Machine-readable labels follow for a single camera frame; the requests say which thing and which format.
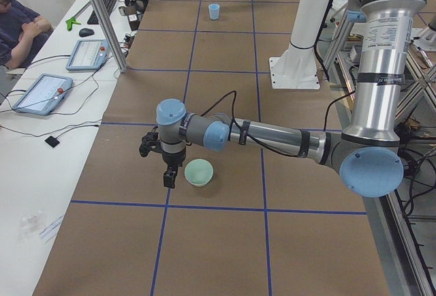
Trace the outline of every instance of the black keyboard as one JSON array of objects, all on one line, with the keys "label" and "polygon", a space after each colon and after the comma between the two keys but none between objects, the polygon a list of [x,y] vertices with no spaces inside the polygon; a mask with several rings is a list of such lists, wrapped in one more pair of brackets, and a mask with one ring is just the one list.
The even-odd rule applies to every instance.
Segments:
[{"label": "black keyboard", "polygon": [[[103,0],[104,6],[106,7],[108,14],[112,13],[117,0]],[[91,16],[88,19],[89,25],[98,25],[98,17],[95,14],[95,11],[92,12]]]}]

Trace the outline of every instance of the blue cup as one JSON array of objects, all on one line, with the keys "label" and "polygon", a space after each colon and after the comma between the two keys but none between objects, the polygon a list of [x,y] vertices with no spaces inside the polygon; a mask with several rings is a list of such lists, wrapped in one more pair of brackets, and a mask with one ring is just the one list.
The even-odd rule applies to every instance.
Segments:
[{"label": "blue cup", "polygon": [[209,5],[209,16],[211,20],[218,20],[219,18],[219,4]]}]

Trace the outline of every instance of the green clamp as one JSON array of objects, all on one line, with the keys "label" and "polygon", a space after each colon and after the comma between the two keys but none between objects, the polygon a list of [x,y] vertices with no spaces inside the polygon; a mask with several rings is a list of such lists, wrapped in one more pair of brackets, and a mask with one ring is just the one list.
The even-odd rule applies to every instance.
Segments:
[{"label": "green clamp", "polygon": [[82,23],[77,22],[76,18],[73,16],[71,18],[69,18],[68,20],[66,20],[67,23],[67,30],[71,31],[73,29],[73,25],[81,25]]}]

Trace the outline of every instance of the dark blue shirt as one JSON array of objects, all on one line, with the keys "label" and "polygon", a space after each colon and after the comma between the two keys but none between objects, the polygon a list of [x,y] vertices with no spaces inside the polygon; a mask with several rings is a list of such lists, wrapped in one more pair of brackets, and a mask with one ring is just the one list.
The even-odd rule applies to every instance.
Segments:
[{"label": "dark blue shirt", "polygon": [[[0,13],[0,65],[5,65],[11,59],[11,51],[18,45],[18,37],[22,33],[21,25],[32,22],[38,16],[37,12],[15,0],[11,3],[9,11]],[[29,66],[48,37],[47,33],[41,33],[33,39],[29,56],[21,63],[20,68]]]}]

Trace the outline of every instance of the person's hand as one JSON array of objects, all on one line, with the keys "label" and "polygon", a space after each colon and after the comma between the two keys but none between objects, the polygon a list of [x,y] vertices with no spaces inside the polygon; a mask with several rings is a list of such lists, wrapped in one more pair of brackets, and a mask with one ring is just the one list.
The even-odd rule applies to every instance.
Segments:
[{"label": "person's hand", "polygon": [[23,23],[21,25],[21,29],[25,36],[29,36],[31,38],[36,37],[42,32],[40,27],[34,22]]}]

